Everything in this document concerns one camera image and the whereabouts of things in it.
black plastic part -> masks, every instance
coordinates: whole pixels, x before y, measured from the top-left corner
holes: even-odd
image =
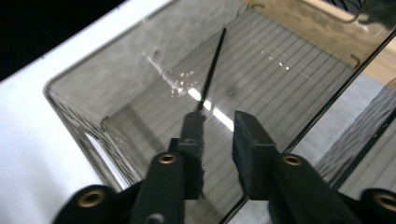
[[[279,189],[274,188],[268,203],[268,212],[273,224],[294,224],[295,221]]]
[[[204,150],[204,120],[202,111],[187,114],[177,143],[177,152],[184,160],[185,200],[199,199],[204,185],[204,170],[201,165]]]
[[[60,211],[54,220],[54,224],[107,224],[127,223],[134,200],[140,189],[140,183],[116,194],[106,186],[92,185],[77,192]],[[103,196],[95,206],[82,207],[78,201],[90,192],[100,192]]]
[[[304,158],[279,154],[273,174],[296,223],[361,223]]]
[[[375,223],[396,223],[396,194],[385,189],[367,189],[361,194],[361,205],[370,211]]]
[[[154,157],[129,223],[183,223],[183,159],[176,152]]]
[[[249,199],[269,199],[274,185],[271,165],[277,154],[275,143],[259,121],[248,113],[235,111],[233,161]]]

clear plastic bin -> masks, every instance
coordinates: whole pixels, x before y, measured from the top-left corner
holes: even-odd
[[[278,1],[282,8],[275,1],[243,2],[174,1],[46,88],[49,102],[103,181],[120,189],[87,134],[132,185],[144,178],[150,159],[179,137],[226,27],[204,109],[205,199],[186,202],[186,223],[218,223],[243,201],[231,153],[235,110],[256,116],[279,151],[292,150],[390,34],[384,30],[373,37],[381,25],[341,21],[297,0]],[[289,18],[274,21],[279,15]],[[296,18],[301,24],[291,27]],[[361,31],[355,41],[365,43],[364,49],[345,48],[346,36],[353,37],[348,29]],[[330,35],[336,32],[344,34]]]

black rod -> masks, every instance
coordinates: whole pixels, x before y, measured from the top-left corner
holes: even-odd
[[[210,64],[209,72],[207,73],[206,82],[204,85],[204,89],[202,91],[201,101],[198,103],[197,110],[202,110],[204,107],[204,102],[206,100],[207,93],[209,92],[209,86],[210,86],[210,82],[212,81],[213,74],[215,73],[216,63],[218,62],[221,46],[224,41],[224,36],[226,32],[227,29],[224,28],[221,33],[221,37],[218,43],[218,47],[216,48],[215,55],[213,56],[212,64]]]

screw hole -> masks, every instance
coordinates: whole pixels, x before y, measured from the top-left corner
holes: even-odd
[[[168,155],[161,156],[158,159],[158,162],[162,163],[162,164],[171,164],[171,163],[174,163],[176,160],[177,160],[176,156],[168,154]]]
[[[384,208],[396,212],[396,198],[388,195],[388,194],[384,194],[384,193],[377,193],[374,196],[374,199],[377,203],[379,203],[381,206],[383,206]]]
[[[95,189],[85,193],[78,199],[80,207],[94,207],[105,199],[105,193],[101,189]]]
[[[303,161],[300,160],[300,158],[295,157],[295,156],[286,156],[283,158],[283,161],[287,163],[288,165],[301,165],[303,164]]]

